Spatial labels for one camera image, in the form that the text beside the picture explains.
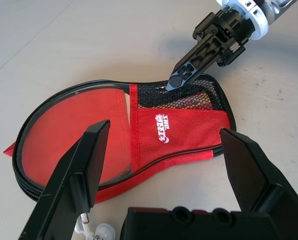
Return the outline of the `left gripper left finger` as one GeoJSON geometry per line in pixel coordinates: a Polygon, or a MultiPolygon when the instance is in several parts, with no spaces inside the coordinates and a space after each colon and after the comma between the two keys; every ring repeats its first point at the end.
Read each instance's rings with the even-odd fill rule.
{"type": "Polygon", "coordinates": [[[58,162],[19,238],[69,240],[81,214],[95,204],[110,129],[103,120],[87,128],[58,162]]]}

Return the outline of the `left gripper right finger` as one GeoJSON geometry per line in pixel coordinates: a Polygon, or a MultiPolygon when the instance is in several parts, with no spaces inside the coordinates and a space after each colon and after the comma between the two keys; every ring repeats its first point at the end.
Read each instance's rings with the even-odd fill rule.
{"type": "Polygon", "coordinates": [[[298,217],[298,195],[259,144],[227,128],[220,135],[227,176],[240,209],[298,217]]]}

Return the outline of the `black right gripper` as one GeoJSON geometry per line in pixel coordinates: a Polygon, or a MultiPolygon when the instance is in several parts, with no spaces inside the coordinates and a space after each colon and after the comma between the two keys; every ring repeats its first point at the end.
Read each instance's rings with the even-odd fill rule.
{"type": "Polygon", "coordinates": [[[166,86],[168,92],[195,81],[214,62],[224,67],[236,60],[254,32],[252,21],[226,7],[210,13],[193,32],[198,41],[174,67],[166,86]]]}

